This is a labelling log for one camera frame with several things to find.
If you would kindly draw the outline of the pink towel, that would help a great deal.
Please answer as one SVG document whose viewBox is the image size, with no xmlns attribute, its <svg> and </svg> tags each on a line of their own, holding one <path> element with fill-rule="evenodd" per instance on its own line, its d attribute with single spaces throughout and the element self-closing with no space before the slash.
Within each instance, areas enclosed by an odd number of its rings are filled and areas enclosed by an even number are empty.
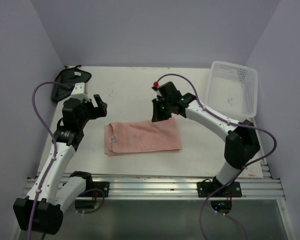
<svg viewBox="0 0 300 240">
<path fill-rule="evenodd" d="M 104 153 L 108 156 L 179 151 L 182 148 L 176 120 L 112 122 L 104 128 Z"/>
</svg>

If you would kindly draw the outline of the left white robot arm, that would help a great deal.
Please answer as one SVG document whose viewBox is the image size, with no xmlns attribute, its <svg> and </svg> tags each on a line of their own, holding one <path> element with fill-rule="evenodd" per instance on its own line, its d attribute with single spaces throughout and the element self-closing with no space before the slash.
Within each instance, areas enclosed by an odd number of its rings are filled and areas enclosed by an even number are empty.
<svg viewBox="0 0 300 240">
<path fill-rule="evenodd" d="M 77 197 L 105 198 L 102 189 L 95 188 L 89 172 L 74 171 L 63 187 L 64 172 L 84 137 L 84 127 L 90 120 L 107 115 L 108 105 L 95 94 L 91 99 L 71 97 L 63 103 L 62 118 L 57 122 L 52 145 L 42 172 L 24 198 L 17 198 L 13 211 L 21 230 L 55 235 L 61 228 L 64 213 Z"/>
</svg>

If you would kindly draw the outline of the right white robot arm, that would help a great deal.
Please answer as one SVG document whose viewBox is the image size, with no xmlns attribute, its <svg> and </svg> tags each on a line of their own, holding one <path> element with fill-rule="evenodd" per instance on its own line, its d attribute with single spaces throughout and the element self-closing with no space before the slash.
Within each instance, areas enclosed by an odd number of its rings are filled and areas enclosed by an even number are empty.
<svg viewBox="0 0 300 240">
<path fill-rule="evenodd" d="M 225 163 L 212 180 L 210 192 L 217 196 L 225 196 L 230 190 L 229 181 L 260 150 L 257 133 L 251 127 L 252 122 L 239 122 L 213 111 L 191 93 L 181 94 L 169 81 L 163 85 L 153 83 L 152 89 L 157 96 L 152 100 L 153 122 L 168 120 L 173 114 L 195 121 L 220 137 L 224 143 Z"/>
</svg>

